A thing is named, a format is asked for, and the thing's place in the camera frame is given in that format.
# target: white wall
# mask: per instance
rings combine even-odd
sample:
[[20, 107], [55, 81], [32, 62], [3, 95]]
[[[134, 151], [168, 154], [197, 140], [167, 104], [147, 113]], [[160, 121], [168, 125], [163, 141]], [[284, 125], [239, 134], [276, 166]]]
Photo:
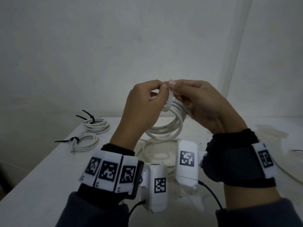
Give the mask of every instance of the white wall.
[[253, 0], [228, 100], [243, 116], [303, 116], [303, 0]]
[[[237, 0], [0, 0], [0, 161], [32, 169], [134, 84], [217, 86]], [[26, 172], [2, 164], [16, 184]]]

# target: gray sleeve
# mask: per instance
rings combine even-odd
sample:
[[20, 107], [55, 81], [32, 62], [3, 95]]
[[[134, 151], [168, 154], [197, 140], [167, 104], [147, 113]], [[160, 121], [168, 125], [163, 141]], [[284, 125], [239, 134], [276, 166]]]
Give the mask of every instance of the gray sleeve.
[[216, 216], [219, 227], [303, 227], [293, 204], [286, 198], [282, 198], [275, 203], [239, 210], [217, 210]]
[[126, 204], [112, 210], [101, 210], [73, 192], [68, 198], [56, 227], [127, 227], [128, 215]]

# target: white plastic housing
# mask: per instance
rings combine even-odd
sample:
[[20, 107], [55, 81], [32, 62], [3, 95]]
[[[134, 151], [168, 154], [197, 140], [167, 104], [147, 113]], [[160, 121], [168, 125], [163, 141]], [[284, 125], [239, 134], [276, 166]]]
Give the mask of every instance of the white plastic housing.
[[199, 152], [194, 142], [178, 141], [175, 178], [179, 184], [196, 187], [198, 184]]
[[144, 164], [141, 183], [141, 200], [146, 200], [143, 207], [151, 213], [166, 209], [168, 201], [168, 170], [165, 165]]

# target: black cable tie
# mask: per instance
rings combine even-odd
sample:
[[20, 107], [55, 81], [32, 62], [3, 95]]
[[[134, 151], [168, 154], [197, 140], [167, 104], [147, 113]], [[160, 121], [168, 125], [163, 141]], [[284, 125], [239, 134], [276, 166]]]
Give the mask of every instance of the black cable tie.
[[90, 118], [92, 118], [93, 119], [93, 123], [95, 122], [95, 118], [91, 115], [91, 114], [89, 114], [87, 111], [85, 111], [85, 110], [82, 110], [82, 111], [84, 111], [86, 114], [88, 114], [89, 115], [89, 117]]
[[69, 140], [55, 141], [55, 143], [66, 143], [66, 142], [69, 142], [69, 141], [73, 141], [74, 139], [77, 140], [77, 143], [80, 141], [80, 139], [79, 139], [78, 137], [72, 137], [72, 138], [70, 138]]
[[82, 118], [82, 119], [84, 119], [84, 120], [87, 120], [87, 118], [84, 118], [84, 117], [82, 117], [82, 116], [79, 116], [79, 115], [76, 115], [77, 117], [79, 117], [79, 118]]

